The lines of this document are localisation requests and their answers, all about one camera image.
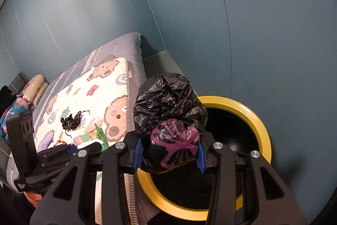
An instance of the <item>bed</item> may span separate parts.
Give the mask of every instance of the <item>bed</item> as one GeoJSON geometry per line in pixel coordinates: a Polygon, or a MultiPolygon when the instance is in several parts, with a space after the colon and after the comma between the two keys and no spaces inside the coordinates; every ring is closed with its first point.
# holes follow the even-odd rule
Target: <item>bed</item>
{"type": "MultiPolygon", "coordinates": [[[[33,110],[34,138],[37,150],[57,142],[73,142],[74,137],[61,134],[61,117],[77,111],[90,111],[87,120],[98,124],[107,135],[109,146],[121,141],[126,131],[134,130],[133,105],[138,87],[146,80],[140,49],[140,33],[131,32],[96,49],[70,67],[47,87],[33,110]],[[124,120],[116,131],[115,121],[124,120]]],[[[85,142],[84,136],[76,136],[85,142]]],[[[13,186],[17,176],[12,158],[8,159],[7,181],[13,186]]],[[[102,174],[96,182],[96,222],[100,220],[102,174]]],[[[137,199],[128,196],[128,201],[137,199]]]]}

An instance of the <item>pillow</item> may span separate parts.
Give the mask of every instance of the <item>pillow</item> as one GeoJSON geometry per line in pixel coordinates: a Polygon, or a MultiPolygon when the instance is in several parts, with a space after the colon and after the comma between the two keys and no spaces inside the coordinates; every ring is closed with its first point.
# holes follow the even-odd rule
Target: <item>pillow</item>
{"type": "Polygon", "coordinates": [[[9,108],[7,114],[5,115],[4,120],[0,125],[0,136],[6,142],[9,143],[8,135],[7,135],[7,126],[6,126],[6,118],[10,117],[14,114],[25,112],[28,110],[28,103],[21,97],[17,97],[12,106],[9,108]]]}
{"type": "Polygon", "coordinates": [[[47,89],[47,87],[48,87],[48,83],[43,82],[41,87],[38,88],[38,92],[37,92],[35,98],[33,99],[33,102],[32,102],[32,105],[31,105],[32,108],[35,108],[37,106],[37,104],[40,101],[40,98],[42,97],[42,95],[43,95],[44,91],[47,89]]]}
{"type": "Polygon", "coordinates": [[[23,91],[19,95],[22,97],[25,101],[28,102],[30,105],[33,102],[33,99],[35,98],[38,89],[41,87],[42,83],[44,82],[43,75],[39,74],[33,77],[27,85],[23,88],[23,91]]]}

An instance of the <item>metal screw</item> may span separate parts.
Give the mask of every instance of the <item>metal screw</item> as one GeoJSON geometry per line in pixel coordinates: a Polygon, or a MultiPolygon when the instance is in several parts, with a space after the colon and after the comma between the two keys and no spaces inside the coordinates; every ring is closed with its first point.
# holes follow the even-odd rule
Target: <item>metal screw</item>
{"type": "Polygon", "coordinates": [[[214,142],[214,143],[213,143],[213,147],[214,147],[215,149],[220,150],[220,149],[223,148],[223,144],[222,144],[221,142],[214,142]]]}
{"type": "Polygon", "coordinates": [[[77,153],[77,155],[80,157],[80,158],[83,158],[87,155],[87,151],[86,150],[81,150],[77,153]]]}
{"type": "Polygon", "coordinates": [[[124,143],[124,142],[117,142],[117,143],[115,144],[115,147],[116,147],[117,149],[123,149],[123,148],[125,147],[125,143],[124,143]]]}
{"type": "Polygon", "coordinates": [[[255,159],[260,156],[260,153],[258,151],[251,151],[250,152],[251,156],[254,157],[255,159]]]}

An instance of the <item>trash can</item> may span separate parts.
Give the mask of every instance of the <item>trash can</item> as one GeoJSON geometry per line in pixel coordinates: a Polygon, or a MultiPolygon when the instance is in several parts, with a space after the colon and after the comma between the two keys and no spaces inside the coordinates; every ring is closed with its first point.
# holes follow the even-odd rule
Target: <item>trash can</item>
{"type": "MultiPolygon", "coordinates": [[[[270,163],[272,150],[268,132],[258,116],[245,105],[220,96],[201,96],[208,112],[206,131],[233,151],[258,150],[270,163]]],[[[137,178],[144,193],[163,212],[184,220],[205,221],[213,175],[201,174],[195,161],[163,174],[140,169],[137,178]]],[[[241,175],[237,173],[236,210],[243,206],[241,175]]]]}

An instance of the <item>black plastic bag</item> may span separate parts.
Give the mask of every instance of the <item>black plastic bag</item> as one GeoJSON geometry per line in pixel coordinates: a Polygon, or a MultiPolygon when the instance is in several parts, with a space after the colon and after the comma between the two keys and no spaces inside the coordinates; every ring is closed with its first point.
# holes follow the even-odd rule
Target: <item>black plastic bag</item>
{"type": "Polygon", "coordinates": [[[162,173],[194,160],[206,121],[206,108],[183,75],[158,74],[145,81],[134,106],[135,129],[144,147],[141,169],[162,173]],[[174,150],[168,145],[173,142],[174,150]]]}

